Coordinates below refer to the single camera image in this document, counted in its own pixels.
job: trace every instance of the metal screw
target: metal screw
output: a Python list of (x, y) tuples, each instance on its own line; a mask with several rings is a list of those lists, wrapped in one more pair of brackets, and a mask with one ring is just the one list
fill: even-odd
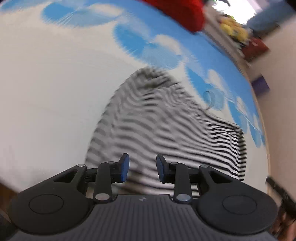
[(99, 201), (106, 201), (110, 198), (110, 196), (107, 193), (99, 193), (95, 196), (95, 198)]
[(182, 193), (182, 194), (177, 195), (177, 199), (181, 202), (187, 202), (191, 199), (191, 197), (187, 194)]

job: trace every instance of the black object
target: black object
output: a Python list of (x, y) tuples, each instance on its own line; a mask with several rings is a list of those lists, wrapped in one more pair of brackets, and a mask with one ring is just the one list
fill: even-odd
[(277, 184), (272, 177), (267, 177), (266, 182), (282, 198), (281, 207), (287, 212), (291, 219), (296, 220), (296, 202), (291, 198), (288, 192)]
[[(156, 163), (160, 181), (175, 184), (172, 199), (115, 196), (111, 184), (127, 177), (125, 153), (118, 163), (78, 165), (18, 194), (9, 209), (18, 231), (10, 240), (274, 240), (266, 230), (277, 208), (268, 195), (206, 165), (167, 163), (161, 154)], [(192, 183), (199, 199), (192, 198)]]

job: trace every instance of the beige wall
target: beige wall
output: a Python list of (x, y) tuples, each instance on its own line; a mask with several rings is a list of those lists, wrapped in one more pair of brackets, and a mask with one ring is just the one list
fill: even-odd
[(296, 199), (296, 17), (264, 40), (271, 52), (253, 63), (270, 92), (258, 98), (269, 144), (271, 175)]

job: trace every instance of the black and white striped fabric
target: black and white striped fabric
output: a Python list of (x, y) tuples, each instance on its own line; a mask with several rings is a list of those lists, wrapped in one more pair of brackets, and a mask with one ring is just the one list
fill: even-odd
[[(244, 179), (246, 146), (238, 125), (206, 113), (184, 88), (165, 72), (143, 68), (115, 92), (99, 121), (86, 155), (86, 164), (130, 156), (127, 182), (121, 193), (172, 194), (162, 184), (156, 155), (198, 168), (208, 164)], [(193, 195), (198, 196), (196, 186)]]

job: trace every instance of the yellow plush toy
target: yellow plush toy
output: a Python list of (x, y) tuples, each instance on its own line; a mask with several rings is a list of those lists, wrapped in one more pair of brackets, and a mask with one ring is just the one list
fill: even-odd
[(244, 43), (248, 39), (248, 32), (242, 26), (236, 22), (233, 18), (222, 17), (221, 18), (221, 29), (227, 33), (229, 36), (237, 39), (238, 41)]

